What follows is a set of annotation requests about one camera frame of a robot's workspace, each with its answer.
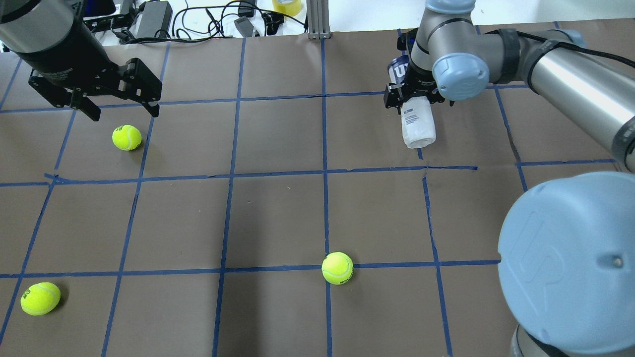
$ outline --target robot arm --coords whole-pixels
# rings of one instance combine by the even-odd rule
[[[581,53],[607,55],[583,49],[575,31],[478,34],[474,3],[427,0],[421,26],[398,41],[407,69],[403,57],[389,66],[386,108],[407,120],[414,97],[452,105],[522,80],[635,172],[635,78]],[[595,172],[544,182],[509,210],[498,275],[520,323],[511,356],[635,356],[634,195],[634,175]]]
[[[114,95],[159,116],[161,81],[139,59],[111,62],[64,0],[0,0],[0,40],[32,68],[29,84],[51,105],[68,105],[98,121],[88,97]]]
[[[408,48],[408,69],[402,83],[387,86],[386,108],[421,95],[451,105],[488,83],[522,80],[635,172],[635,78],[579,52],[584,41],[576,31],[479,35],[470,19],[474,3],[427,1],[419,29],[398,45]]]

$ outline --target yellow tennis ball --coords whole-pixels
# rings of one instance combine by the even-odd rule
[[[134,150],[141,144],[141,132],[132,125],[122,125],[112,132],[112,143],[124,151]]]
[[[342,252],[331,253],[322,262],[322,275],[331,284],[344,284],[353,275],[353,261]]]
[[[59,302],[60,289],[51,283],[31,285],[20,299],[24,312],[33,316],[49,313]]]

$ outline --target tape roll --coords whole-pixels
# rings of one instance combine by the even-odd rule
[[[300,0],[273,0],[274,11],[284,13],[289,16],[295,16],[302,10],[302,2]]]

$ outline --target light blue joint cover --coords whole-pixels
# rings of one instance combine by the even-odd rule
[[[436,13],[460,15],[471,13],[476,0],[427,0],[425,7]]]
[[[432,66],[432,75],[441,95],[449,100],[465,100],[481,93],[490,82],[485,61],[471,53],[450,53]]]
[[[587,48],[587,43],[586,41],[584,41],[584,36],[579,31],[563,29],[558,29],[558,31],[564,32],[564,34],[569,36],[571,42],[573,42],[574,45],[580,46],[582,48]]]
[[[500,284],[518,322],[564,351],[635,346],[635,175],[539,184],[503,223]]]

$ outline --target white bottle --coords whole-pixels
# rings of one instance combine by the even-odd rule
[[[432,108],[426,97],[413,97],[401,106],[403,141],[409,149],[425,147],[436,140]]]

